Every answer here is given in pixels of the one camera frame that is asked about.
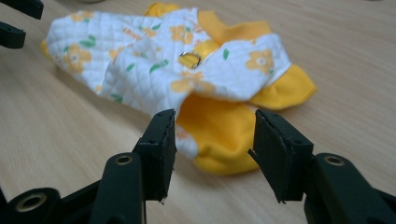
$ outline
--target light wood tabletop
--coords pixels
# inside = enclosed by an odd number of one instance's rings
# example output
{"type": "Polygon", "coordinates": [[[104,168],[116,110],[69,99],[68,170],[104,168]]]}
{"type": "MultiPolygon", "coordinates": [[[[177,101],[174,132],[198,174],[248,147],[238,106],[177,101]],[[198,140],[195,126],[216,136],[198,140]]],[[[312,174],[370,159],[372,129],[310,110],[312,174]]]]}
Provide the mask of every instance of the light wood tabletop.
{"type": "MultiPolygon", "coordinates": [[[[175,0],[227,24],[268,21],[290,59],[318,86],[279,113],[314,144],[352,161],[370,184],[396,195],[396,2],[393,0],[175,0]]],[[[0,47],[0,186],[8,200],[50,187],[62,197],[101,178],[106,160],[131,151],[150,117],[97,97],[39,49],[51,22],[80,9],[143,15],[151,1],[44,0],[37,21],[0,5],[23,29],[23,49],[0,47]]],[[[261,171],[217,176],[177,154],[164,205],[148,223],[306,223],[303,202],[279,204],[261,171]]]]}

